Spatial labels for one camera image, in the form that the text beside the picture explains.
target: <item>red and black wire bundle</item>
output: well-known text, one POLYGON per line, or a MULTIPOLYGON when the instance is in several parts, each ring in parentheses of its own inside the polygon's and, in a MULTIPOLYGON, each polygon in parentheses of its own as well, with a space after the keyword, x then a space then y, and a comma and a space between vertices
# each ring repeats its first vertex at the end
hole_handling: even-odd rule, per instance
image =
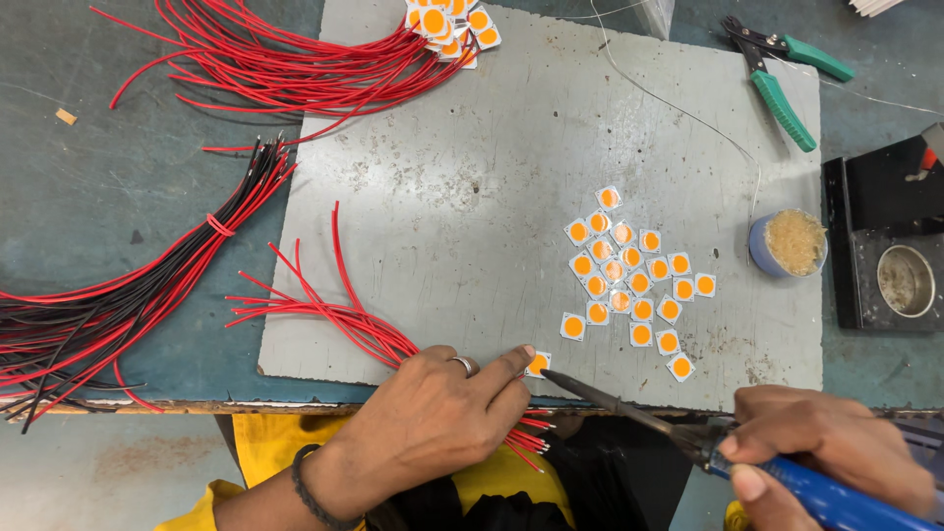
MULTIPOLYGON (((261 299, 256 297, 228 296, 228 300, 241 301, 245 306, 233 308, 233 313, 235 313, 238 318, 227 324, 227 328, 253 317, 264 316, 266 314, 306 314, 322 316, 337 327, 342 334, 362 351, 390 368, 399 368, 404 359, 417 354, 419 349, 406 335, 397 330, 392 324, 368 313, 361 304, 361 300, 358 299, 357 293, 354 292, 354 287, 351 285, 351 281, 347 276, 344 255, 341 252, 341 236, 338 233, 338 209, 338 202, 335 202, 334 210, 331 211, 332 246, 334 248, 334 259, 338 267, 338 273, 341 276, 341 282, 345 287, 347 296, 351 300, 351 305, 344 306, 343 304, 325 302, 305 279, 301 273, 301 259, 299 258, 300 240, 295 240, 294 261, 290 261, 286 258, 286 256, 270 242, 269 248, 276 253, 278 258, 292 271, 292 274, 294 274, 300 282, 301 288, 305 292, 305 299, 290 297, 252 278, 245 272, 240 271, 240 275, 255 285, 268 290, 272 294, 272 297, 270 299, 261 299)), ((548 411, 541 409, 530 409, 525 412, 525 415, 541 415, 547 412, 548 411)), ((522 418, 519 423, 544 430, 552 427, 551 424, 545 420, 529 418, 522 418)), ((542 438, 535 437, 518 429, 513 429, 505 437, 505 444, 536 471, 542 471, 520 452, 520 450, 525 450, 527 452, 542 454, 549 448, 542 438)))
POLYGON ((80 387, 132 392, 118 369, 118 356, 174 311, 194 288, 213 255, 295 170, 278 139, 257 141, 239 187, 207 221, 181 236, 147 265, 116 279, 58 293, 21 297, 0 291, 0 412, 7 420, 28 410, 31 422, 57 403, 89 411, 111 411, 69 398, 80 387), (94 379, 111 364, 117 384, 94 379))
MULTIPOLYGON (((181 100, 218 111, 308 111, 334 117, 330 126, 286 144, 315 138, 351 116, 382 111, 442 83, 471 61, 478 51, 448 62, 424 49, 428 41, 405 28, 372 43, 343 46, 284 31, 266 23, 243 0, 154 0, 158 13, 176 33, 163 37, 90 8, 108 19, 145 35, 180 46, 181 50, 148 62, 131 75, 111 100, 114 109, 127 86, 145 70, 167 62, 177 72, 168 77, 229 91, 257 104, 234 107, 181 100), (195 61, 202 76, 171 61, 195 61)), ((472 36, 465 34, 464 45, 472 36)), ((251 146, 204 147, 205 150, 245 150, 251 146)))

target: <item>wrist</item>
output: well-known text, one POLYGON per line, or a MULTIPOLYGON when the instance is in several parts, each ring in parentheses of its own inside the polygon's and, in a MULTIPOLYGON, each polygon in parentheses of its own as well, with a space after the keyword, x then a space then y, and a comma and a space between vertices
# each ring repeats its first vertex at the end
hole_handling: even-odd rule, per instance
POLYGON ((331 441, 302 461, 301 478, 329 515, 349 521, 396 494, 369 463, 341 441, 331 441))

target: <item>pliers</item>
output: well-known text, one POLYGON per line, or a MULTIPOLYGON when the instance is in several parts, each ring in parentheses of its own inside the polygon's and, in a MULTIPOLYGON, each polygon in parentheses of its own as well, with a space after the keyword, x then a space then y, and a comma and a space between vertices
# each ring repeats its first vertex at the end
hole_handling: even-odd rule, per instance
POLYGON ((737 43, 748 61, 750 67, 750 80, 757 85, 761 96, 773 112, 773 115, 784 126, 787 134, 790 135, 804 153, 809 153, 817 147, 817 141, 813 139, 810 131, 806 130, 800 118, 790 108, 790 103, 786 101, 784 91, 780 88, 777 78, 767 72, 764 66, 764 55, 761 51, 769 54, 786 54, 792 60, 805 62, 816 66, 818 69, 832 74, 840 81, 848 81, 855 76, 855 71, 845 64, 826 54, 815 47, 801 43, 789 35, 784 35, 782 39, 777 35, 763 35, 741 25, 741 21, 731 15, 721 21, 724 30, 728 36, 737 43))

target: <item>gray work board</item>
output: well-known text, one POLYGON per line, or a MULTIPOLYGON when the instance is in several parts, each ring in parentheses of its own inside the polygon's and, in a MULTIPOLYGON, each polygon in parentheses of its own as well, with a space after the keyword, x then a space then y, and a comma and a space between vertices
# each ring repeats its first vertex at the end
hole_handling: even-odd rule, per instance
MULTIPOLYGON (((398 2, 329 0, 322 38, 368 42, 402 16, 398 2)), ((748 264, 757 168, 728 140, 645 95, 611 67, 598 28, 488 6, 503 42, 414 100, 349 120, 299 147, 280 246, 301 238, 303 272, 326 300, 347 303, 331 251, 341 201, 347 271, 367 310, 423 346, 448 344, 485 364, 532 343, 552 367, 625 400, 733 410, 742 385, 819 389, 821 279, 775 281, 748 264), (613 212, 662 232, 717 275, 717 296, 685 303, 675 328, 697 370, 677 383, 654 348, 634 348, 629 317, 559 335, 563 312, 589 300, 567 266, 563 227, 615 185, 613 212)), ((615 61, 661 97, 725 131, 763 167, 756 216, 819 212, 819 150, 802 153, 748 79, 743 56, 608 32, 615 61)), ((817 73, 767 61, 819 139, 817 73)), ((307 116, 302 134, 329 120, 307 116)), ((668 282, 650 292, 656 300, 668 282)), ((275 288, 303 297, 284 265, 275 288)), ((655 331, 669 328, 658 317, 655 331)), ((267 375, 379 384, 391 371, 314 317, 270 316, 267 375)), ((566 396, 526 379, 532 393, 566 396)))

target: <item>silver ring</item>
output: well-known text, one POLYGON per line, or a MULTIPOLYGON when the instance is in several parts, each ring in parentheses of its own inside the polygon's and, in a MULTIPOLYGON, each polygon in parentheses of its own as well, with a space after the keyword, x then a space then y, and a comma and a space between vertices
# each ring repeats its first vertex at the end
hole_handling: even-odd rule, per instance
POLYGON ((472 377, 472 364, 469 363, 469 360, 465 359, 464 356, 454 356, 447 359, 446 361, 452 361, 452 360, 456 360, 462 363, 463 365, 465 365, 465 379, 466 380, 472 377))

